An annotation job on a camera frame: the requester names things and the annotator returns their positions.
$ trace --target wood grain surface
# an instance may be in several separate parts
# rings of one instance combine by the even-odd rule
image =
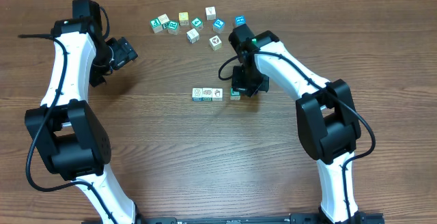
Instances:
[[[89,104],[111,140],[114,173],[145,216],[317,211],[320,181],[298,140],[294,101],[275,83],[267,94],[231,101],[231,83],[217,78],[235,55],[227,43],[232,18],[244,14],[255,34],[271,30],[312,71],[350,85],[378,141],[354,163],[360,210],[383,212],[387,223],[436,222],[437,0],[95,1],[108,12],[110,36],[125,36],[139,54],[107,85],[90,88]],[[217,51],[208,44],[211,21],[194,44],[188,27],[178,36],[150,28],[164,13],[205,18],[211,5],[227,23]],[[78,189],[40,193],[25,178],[24,114],[45,95],[54,47],[16,36],[48,33],[71,14],[71,0],[0,0],[0,223],[98,218]],[[193,87],[221,87],[225,100],[193,102]],[[357,152],[369,142],[363,133]],[[63,183],[35,154],[35,181]]]

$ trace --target small cube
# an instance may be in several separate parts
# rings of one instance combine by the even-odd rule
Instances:
[[[202,88],[202,100],[212,101],[212,88]]]
[[[158,17],[159,22],[163,26],[163,29],[166,29],[170,23],[170,19],[166,14],[163,14]]]
[[[234,91],[231,87],[231,100],[240,100],[240,92]]]
[[[225,21],[216,19],[214,24],[212,25],[212,30],[214,30],[217,33],[223,32],[225,29]]]
[[[210,38],[210,46],[212,47],[212,50],[217,50],[221,47],[221,40],[218,36],[214,36],[213,38]]]
[[[245,23],[246,23],[246,19],[244,18],[243,15],[235,17],[235,21],[234,21],[235,27],[238,27],[238,26],[243,25]]]
[[[169,33],[177,35],[179,33],[179,23],[175,21],[170,21],[167,30],[169,31]]]
[[[202,20],[200,20],[200,18],[194,18],[194,20],[191,21],[191,27],[197,31],[201,31],[203,29]]]
[[[159,19],[155,18],[150,21],[150,25],[152,26],[153,32],[158,33],[163,30],[163,26],[159,22]]]
[[[191,29],[190,31],[186,32],[186,37],[191,44],[200,39],[199,33],[197,33],[196,29]]]
[[[214,6],[205,8],[206,20],[214,20],[216,18],[216,8]]]
[[[223,89],[221,88],[212,89],[212,101],[223,101]]]
[[[188,20],[188,12],[180,12],[179,13],[179,24],[181,26],[190,25],[190,21]]]
[[[202,101],[202,88],[193,88],[193,101]]]

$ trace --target yellow cube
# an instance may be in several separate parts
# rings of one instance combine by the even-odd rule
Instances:
[[[188,19],[188,12],[180,12],[179,13],[179,24],[181,26],[188,26],[188,25],[190,25],[190,21]]]

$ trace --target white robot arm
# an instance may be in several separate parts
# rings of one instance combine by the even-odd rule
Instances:
[[[328,79],[314,74],[303,64],[301,64],[285,49],[282,42],[271,42],[261,47],[259,51],[280,54],[290,59],[296,64],[296,66],[299,67],[300,70],[312,78],[313,81],[320,87],[325,87],[326,83],[329,82]],[[278,57],[274,57],[272,55],[255,54],[254,58],[257,69],[262,74],[270,77],[275,83],[281,86],[294,100],[302,98],[303,94],[312,94],[319,90],[312,85],[308,85],[308,81],[305,80],[295,68]],[[348,219],[348,213],[343,194],[341,165],[343,165],[347,159],[353,156],[353,152],[346,152],[334,159],[333,163],[329,165],[320,159],[317,160],[320,184],[322,185],[322,203],[320,207],[324,214],[333,223],[343,222]],[[352,169],[352,162],[348,163],[348,167]],[[358,211],[358,206],[355,203],[352,189],[352,170],[346,171],[346,177],[350,210],[352,213],[355,213]]]
[[[255,93],[258,91],[267,91],[268,87],[266,87],[263,82],[270,78],[279,86],[281,86],[294,100],[299,100],[304,95],[318,92],[319,88],[315,87],[314,85],[310,85],[308,80],[304,78],[304,76],[299,73],[296,68],[303,72],[320,88],[325,88],[326,84],[330,83],[328,79],[316,75],[302,65],[287,51],[283,43],[269,31],[255,37],[251,34],[246,25],[240,27],[234,29],[234,32],[229,37],[229,41],[233,45],[237,54],[239,54],[240,61],[243,63],[243,66],[241,67],[234,67],[232,86],[236,91],[243,91],[243,94],[246,93],[247,96],[252,96],[254,90]],[[291,64],[277,57],[277,55],[281,55],[290,60],[295,66],[293,67]],[[261,84],[259,86],[255,85],[254,87],[251,86],[251,84],[259,80],[259,74],[256,72],[256,70],[254,70],[253,64],[255,64],[255,67],[261,74],[261,77],[264,77],[263,81],[259,81]],[[325,109],[326,105],[320,105],[318,108],[320,110]],[[310,127],[309,130],[311,129],[314,129],[315,133],[317,133],[316,127]],[[301,133],[303,134],[303,132],[299,131],[299,137],[302,141],[302,137],[304,135]],[[344,222],[348,220],[349,217],[348,210],[345,205],[341,166],[349,158],[354,156],[353,150],[344,150],[341,153],[337,152],[335,156],[331,156],[331,159],[322,160],[321,158],[315,156],[314,153],[310,153],[312,150],[311,146],[304,146],[304,148],[311,157],[317,160],[320,184],[322,186],[322,202],[320,206],[321,211],[332,223]],[[358,211],[358,206],[355,203],[353,195],[352,162],[348,163],[347,167],[348,169],[351,169],[346,171],[346,186],[348,192],[349,209],[353,215]]]
[[[118,41],[111,38],[105,42],[101,31],[99,5],[90,0],[73,1],[73,19],[57,21],[50,35],[56,39],[55,63],[47,93],[40,108],[26,112],[25,123],[46,168],[79,187],[104,224],[131,224],[141,216],[115,179],[109,164],[109,138],[87,101],[89,84],[96,86],[104,82],[103,76],[107,72],[120,69],[137,54],[124,38]],[[57,89],[65,59],[64,50],[58,43],[67,52],[60,95]],[[44,118],[48,118],[50,124],[44,122]],[[55,131],[66,126],[72,126],[74,134],[55,135]],[[40,186],[35,188],[51,191]]]

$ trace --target cube with green label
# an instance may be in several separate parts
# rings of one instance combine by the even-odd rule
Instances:
[[[179,33],[179,23],[175,21],[170,21],[167,30],[169,31],[169,33],[177,35]]]
[[[157,18],[150,21],[150,26],[152,26],[154,33],[158,33],[163,30],[163,25],[161,25],[160,21]]]
[[[191,27],[193,29],[196,29],[197,31],[200,31],[203,29],[203,22],[200,18],[194,18],[194,20],[191,21]]]
[[[208,88],[208,87],[202,88],[202,100],[212,101],[212,88]]]
[[[231,100],[240,100],[240,92],[234,91],[234,89],[231,87]]]

